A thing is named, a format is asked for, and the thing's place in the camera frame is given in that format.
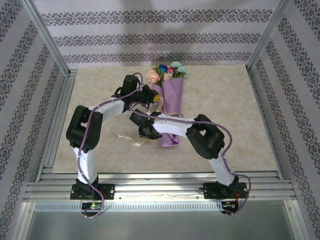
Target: purple cable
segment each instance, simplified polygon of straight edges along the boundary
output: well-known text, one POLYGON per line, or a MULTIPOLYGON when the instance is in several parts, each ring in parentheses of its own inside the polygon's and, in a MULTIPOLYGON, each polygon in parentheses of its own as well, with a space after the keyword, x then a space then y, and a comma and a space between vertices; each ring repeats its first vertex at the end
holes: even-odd
POLYGON ((249 182, 249 187, 248 187, 248 190, 247 190, 247 195, 243 201, 243 204, 239 207, 239 209, 232 213, 231 211, 228 211, 228 210, 224 210, 225 212, 229 213, 228 216, 234 216, 236 214, 238 214, 240 212, 240 210, 245 206, 248 198, 249 198, 249 194, 250 194, 250 191, 251 191, 251 180, 250 178, 247 176, 247 175, 243 175, 243 174, 238 174, 238 173, 235 173, 235 172, 232 172, 227 164, 227 161, 226 161, 226 158, 225 158, 225 154, 226 152, 230 149, 231 147, 231 144, 233 142, 233 138, 232 138, 232 135, 230 133, 230 131, 225 128, 224 126, 218 124, 218 123, 215 123, 215 122, 211 122, 211 121, 184 121, 184 120, 179 120, 179 119, 172 119, 172 118, 165 118, 165 117, 158 117, 158 116, 150 116, 150 115, 147 115, 147 114, 143 114, 143 113, 140 113, 140 112, 137 112, 133 109, 133 105, 141 105, 143 106, 144 108, 146 108, 148 110, 148 107, 140 102, 132 102, 130 105, 129 105, 129 109, 134 112, 135 114, 139 115, 139 116, 142 116, 142 117, 148 117, 150 119, 155 119, 155 120, 165 120, 165 121, 172 121, 172 122, 176 122, 176 123, 182 123, 182 124, 209 124, 209 125, 213 125, 213 126, 216 126, 218 128, 221 128, 223 129, 229 136, 230 138, 230 141, 229 141, 229 144, 228 146, 225 148, 225 150, 223 151, 223 153, 221 154, 221 157, 222 157, 222 160, 223 160, 223 164, 225 165, 225 168, 227 169, 227 171, 234 175, 234 176, 237 176, 237 177, 243 177, 243 178, 246 178, 248 179, 248 182, 249 182))
MULTIPOLYGON (((100 103, 99 105, 95 106, 95 107, 91 110, 91 112, 90 112, 90 115, 89 115, 89 118, 88 118, 88 122, 87 122, 87 124, 86 124, 87 126, 90 126, 90 122, 91 122, 92 115, 94 114, 94 112, 95 112, 98 108, 100 108, 100 107, 103 106, 103 105, 106 105, 106 104, 109 104, 109 103, 112 103, 112 102, 119 101, 119 100, 122 100, 122 99, 124 99, 124 98, 127 98, 127 97, 131 96, 132 94, 134 94, 135 92, 137 92, 137 91, 140 89, 140 87, 143 85, 144 77, 142 76, 142 74, 141 74, 140 72, 136 72, 136 73, 134 73, 133 75, 137 75, 137 74, 140 75, 140 77, 141 77, 141 82, 140 82, 139 86, 138 86, 134 91, 132 91, 131 93, 129 93, 129 94, 125 95, 125 96, 122 96, 122 97, 119 97, 119 98, 113 99, 113 100, 104 101, 104 102, 100 103)), ((105 198, 104 198, 103 194, 102 194, 95 186, 93 186, 93 185, 89 182, 88 178, 85 176, 85 174, 84 174, 84 172, 82 171, 81 166, 80 166, 81 151, 82 151, 82 149, 84 148, 85 141, 86 141, 87 135, 88 135, 88 131, 89 131, 89 127, 87 127, 87 128, 85 129, 84 136, 83 136, 81 145, 80 145, 80 147, 79 147, 78 157, 77 157, 76 163, 77 163, 78 171, 80 172, 80 174, 81 174, 81 176, 83 177, 83 179, 84 179, 84 180, 87 182, 87 184, 88 184, 93 190, 95 190, 95 191, 100 195, 100 197, 101 197, 101 201, 102 201, 102 203, 101 203, 101 209, 100 209, 95 215, 93 215, 93 216, 87 216, 87 215, 86 215, 87 210, 84 211, 84 217, 85 217, 85 218, 93 219, 93 218, 97 217, 98 215, 100 215, 100 214, 102 213, 102 211, 104 210, 104 208, 105 208, 105 198)))

